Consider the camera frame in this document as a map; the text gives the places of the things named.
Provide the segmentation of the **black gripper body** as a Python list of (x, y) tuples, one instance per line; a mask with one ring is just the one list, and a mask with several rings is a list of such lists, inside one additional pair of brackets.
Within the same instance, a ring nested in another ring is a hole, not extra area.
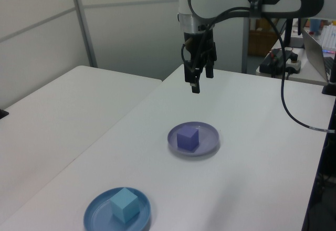
[(212, 29), (207, 33), (184, 33), (184, 40), (183, 50), (186, 49), (191, 56), (189, 60), (183, 56), (183, 62), (189, 62), (190, 66), (192, 66), (193, 61), (197, 59), (197, 66), (214, 66), (217, 54)]

